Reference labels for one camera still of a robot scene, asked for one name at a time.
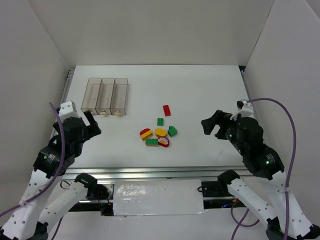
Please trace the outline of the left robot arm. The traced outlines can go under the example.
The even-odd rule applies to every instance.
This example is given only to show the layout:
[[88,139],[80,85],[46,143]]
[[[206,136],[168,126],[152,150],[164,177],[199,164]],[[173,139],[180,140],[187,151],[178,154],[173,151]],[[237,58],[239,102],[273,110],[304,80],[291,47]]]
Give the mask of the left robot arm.
[[98,181],[87,173],[79,174],[65,192],[48,204],[55,184],[82,153],[86,141],[101,134],[90,111],[84,115],[86,125],[76,111],[66,107],[55,109],[57,121],[53,127],[57,135],[39,151],[33,164],[28,186],[20,202],[5,211],[11,217],[0,228],[2,240],[46,240],[55,225],[60,225],[65,214],[89,192],[96,193]]

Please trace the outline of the red rounded lego piece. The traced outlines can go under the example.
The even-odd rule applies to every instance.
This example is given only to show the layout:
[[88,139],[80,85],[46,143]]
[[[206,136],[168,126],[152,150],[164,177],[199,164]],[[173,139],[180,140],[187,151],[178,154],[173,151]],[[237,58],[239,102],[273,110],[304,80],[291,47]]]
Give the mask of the red rounded lego piece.
[[145,134],[145,133],[149,133],[149,132],[152,132],[149,128],[145,128],[145,129],[143,129],[139,134],[140,135],[143,135],[143,134]]

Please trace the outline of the small green square lego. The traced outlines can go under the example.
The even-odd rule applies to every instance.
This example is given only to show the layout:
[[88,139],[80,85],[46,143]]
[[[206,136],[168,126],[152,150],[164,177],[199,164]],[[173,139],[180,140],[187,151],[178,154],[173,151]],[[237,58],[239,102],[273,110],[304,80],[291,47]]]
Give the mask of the small green square lego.
[[158,126],[163,126],[163,125],[164,125],[164,118],[159,117],[159,118],[157,119],[157,125],[158,125]]

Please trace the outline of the white taped cover panel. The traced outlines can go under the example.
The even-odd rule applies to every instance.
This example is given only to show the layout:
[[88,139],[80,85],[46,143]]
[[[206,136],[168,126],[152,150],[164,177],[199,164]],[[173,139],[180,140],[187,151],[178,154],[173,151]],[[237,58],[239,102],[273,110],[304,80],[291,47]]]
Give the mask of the white taped cover panel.
[[199,179],[117,181],[115,216],[197,215],[205,212]]

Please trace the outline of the green lego plate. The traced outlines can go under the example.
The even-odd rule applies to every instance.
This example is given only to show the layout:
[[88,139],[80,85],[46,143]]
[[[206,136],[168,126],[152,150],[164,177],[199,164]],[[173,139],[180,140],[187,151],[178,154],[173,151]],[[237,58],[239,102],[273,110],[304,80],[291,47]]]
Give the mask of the green lego plate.
[[157,138],[147,138],[145,144],[159,144],[159,142]]

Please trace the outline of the red white flower lego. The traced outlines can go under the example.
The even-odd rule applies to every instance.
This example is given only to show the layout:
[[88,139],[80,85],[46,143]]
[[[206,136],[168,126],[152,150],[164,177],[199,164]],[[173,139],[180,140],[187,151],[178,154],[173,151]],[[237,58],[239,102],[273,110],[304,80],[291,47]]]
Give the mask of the red white flower lego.
[[159,137],[157,139],[158,145],[167,148],[170,145],[170,140],[167,137]]

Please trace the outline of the green lego with number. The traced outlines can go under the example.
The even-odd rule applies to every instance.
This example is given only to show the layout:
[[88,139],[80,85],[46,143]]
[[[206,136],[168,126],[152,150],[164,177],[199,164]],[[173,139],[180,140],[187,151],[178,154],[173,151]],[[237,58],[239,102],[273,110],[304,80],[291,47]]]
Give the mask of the green lego with number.
[[170,125],[170,126],[168,127],[167,134],[168,134],[170,137],[175,136],[177,133],[178,133],[178,131],[177,131],[177,129],[176,129],[174,126]]

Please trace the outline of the middle clear container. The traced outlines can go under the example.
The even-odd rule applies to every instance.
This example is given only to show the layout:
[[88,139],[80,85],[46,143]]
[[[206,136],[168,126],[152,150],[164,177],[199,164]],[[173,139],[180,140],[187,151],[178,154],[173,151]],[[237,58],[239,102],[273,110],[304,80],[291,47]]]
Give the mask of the middle clear container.
[[111,115],[111,101],[115,86],[114,78],[102,78],[95,110],[98,115]]

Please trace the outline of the red rectangular lego brick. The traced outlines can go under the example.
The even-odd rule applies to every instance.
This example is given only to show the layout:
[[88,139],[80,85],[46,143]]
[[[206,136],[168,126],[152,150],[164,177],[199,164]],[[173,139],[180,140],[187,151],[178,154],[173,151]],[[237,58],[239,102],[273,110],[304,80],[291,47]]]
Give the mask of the red rectangular lego brick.
[[163,112],[166,117],[171,116],[171,110],[169,105],[163,105]]

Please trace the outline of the yellow rounded lego brick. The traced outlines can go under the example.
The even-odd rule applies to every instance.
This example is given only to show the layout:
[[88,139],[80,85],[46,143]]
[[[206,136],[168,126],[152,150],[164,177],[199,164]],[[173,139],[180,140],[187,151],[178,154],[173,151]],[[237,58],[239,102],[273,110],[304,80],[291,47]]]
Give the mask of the yellow rounded lego brick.
[[156,128],[154,133],[157,138],[167,136],[167,131],[163,128]]

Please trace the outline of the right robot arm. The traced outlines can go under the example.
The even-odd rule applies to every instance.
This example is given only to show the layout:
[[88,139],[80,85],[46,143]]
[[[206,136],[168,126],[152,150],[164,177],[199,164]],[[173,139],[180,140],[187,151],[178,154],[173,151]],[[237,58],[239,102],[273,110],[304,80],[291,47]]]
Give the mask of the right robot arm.
[[219,126],[215,137],[228,140],[242,156],[248,171],[256,177],[270,202],[264,201],[234,170],[218,176],[218,183],[227,193],[239,199],[262,223],[270,240],[312,240],[320,236],[320,227],[311,223],[302,211],[293,192],[286,186],[287,174],[277,152],[263,140],[264,130],[258,121],[217,110],[201,121],[205,135]]

